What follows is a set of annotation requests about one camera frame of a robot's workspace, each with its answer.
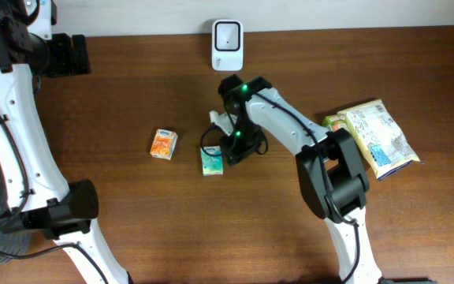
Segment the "teal tissue pack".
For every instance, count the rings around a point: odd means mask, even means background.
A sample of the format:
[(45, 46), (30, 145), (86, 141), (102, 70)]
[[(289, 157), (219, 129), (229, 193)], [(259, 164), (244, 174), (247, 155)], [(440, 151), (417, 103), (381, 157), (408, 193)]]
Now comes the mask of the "teal tissue pack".
[(219, 146), (209, 146), (201, 149), (203, 176), (223, 175), (223, 160)]

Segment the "orange tissue pack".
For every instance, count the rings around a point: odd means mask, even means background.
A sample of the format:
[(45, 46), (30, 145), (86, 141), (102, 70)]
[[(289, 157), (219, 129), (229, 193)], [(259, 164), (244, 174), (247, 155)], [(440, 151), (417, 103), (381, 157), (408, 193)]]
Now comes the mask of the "orange tissue pack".
[(157, 129), (151, 144), (150, 154), (154, 158), (171, 160), (178, 135), (166, 129)]

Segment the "green yellow drink carton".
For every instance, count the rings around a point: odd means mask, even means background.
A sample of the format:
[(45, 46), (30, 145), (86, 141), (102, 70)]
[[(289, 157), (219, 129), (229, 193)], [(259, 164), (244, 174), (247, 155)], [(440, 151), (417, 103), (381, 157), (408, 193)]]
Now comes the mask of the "green yellow drink carton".
[(339, 129), (345, 129), (348, 131), (346, 117), (341, 114), (326, 116), (322, 122), (322, 126), (332, 132), (336, 132)]

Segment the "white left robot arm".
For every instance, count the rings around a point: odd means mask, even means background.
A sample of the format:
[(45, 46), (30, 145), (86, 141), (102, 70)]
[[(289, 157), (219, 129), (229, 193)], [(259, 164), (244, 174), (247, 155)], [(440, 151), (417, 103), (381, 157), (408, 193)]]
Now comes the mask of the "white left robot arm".
[(7, 194), (0, 233), (39, 231), (85, 282), (129, 283), (102, 235), (93, 183), (64, 178), (36, 109), (34, 79), (91, 71), (85, 37), (53, 33), (57, 20), (52, 1), (0, 1), (0, 167)]

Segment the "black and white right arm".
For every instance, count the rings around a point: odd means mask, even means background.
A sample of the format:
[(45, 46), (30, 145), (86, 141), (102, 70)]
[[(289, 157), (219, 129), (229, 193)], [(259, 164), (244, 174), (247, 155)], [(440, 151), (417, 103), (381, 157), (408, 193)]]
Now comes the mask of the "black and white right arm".
[(305, 204), (328, 227), (340, 280), (382, 283), (366, 225), (370, 184), (352, 135), (306, 118), (263, 77), (248, 82), (226, 77), (218, 93), (225, 112), (210, 118), (224, 132), (220, 146), (225, 161), (234, 166), (251, 154), (265, 154), (266, 134), (274, 136), (295, 158)]

